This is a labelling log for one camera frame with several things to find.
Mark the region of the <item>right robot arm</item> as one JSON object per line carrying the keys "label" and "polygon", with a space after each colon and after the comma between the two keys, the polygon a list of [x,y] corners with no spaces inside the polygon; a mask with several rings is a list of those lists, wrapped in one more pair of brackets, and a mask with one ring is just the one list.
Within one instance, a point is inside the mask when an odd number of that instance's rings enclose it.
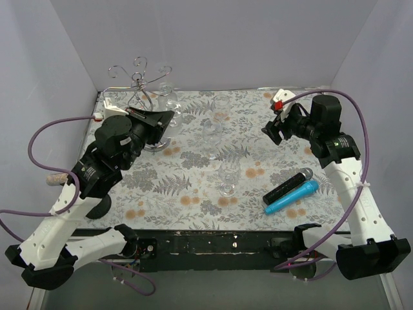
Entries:
{"label": "right robot arm", "polygon": [[275,266],[276,271],[301,266],[298,259],[317,252],[330,258],[348,280],[391,273],[410,254],[407,239],[399,239],[378,209],[366,181],[370,154],[365,137],[361,154],[354,139],[341,131],[338,90],[311,90],[311,109],[306,111],[293,92],[280,89],[270,100],[276,115],[262,132],[276,145],[292,136],[310,143],[344,210],[342,219],[326,231],[316,223],[295,227],[292,254]]}

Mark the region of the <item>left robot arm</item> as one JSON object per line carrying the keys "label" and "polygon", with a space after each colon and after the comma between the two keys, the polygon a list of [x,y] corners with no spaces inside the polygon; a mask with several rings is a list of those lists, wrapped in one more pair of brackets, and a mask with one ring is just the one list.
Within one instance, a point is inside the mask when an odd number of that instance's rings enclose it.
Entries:
{"label": "left robot arm", "polygon": [[87,214],[119,183],[122,171],[131,168],[145,145],[159,143],[170,121],[171,110],[150,112],[133,107],[106,116],[95,131],[81,159],[69,171],[62,191],[37,229],[5,255],[22,268],[22,279],[30,287],[53,290],[63,285],[74,271],[109,255],[131,258],[138,237],[125,224],[78,242],[69,238]]}

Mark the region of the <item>patterned tumbler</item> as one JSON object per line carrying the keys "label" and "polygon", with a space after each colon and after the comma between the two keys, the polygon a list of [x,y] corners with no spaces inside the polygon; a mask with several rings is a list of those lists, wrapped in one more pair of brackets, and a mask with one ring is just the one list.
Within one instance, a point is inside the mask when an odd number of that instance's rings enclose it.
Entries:
{"label": "patterned tumbler", "polygon": [[174,86],[172,83],[169,83],[169,82],[160,83],[158,87],[158,91],[159,91],[159,94],[157,97],[157,102],[158,102],[159,110],[165,110],[166,104],[169,101],[177,101],[177,94],[175,93]]}
{"label": "patterned tumbler", "polygon": [[165,132],[165,136],[168,138],[173,138],[177,136],[183,124],[183,109],[177,101],[168,101],[166,103],[166,110],[171,110],[174,112],[174,116],[171,119],[169,126]]}

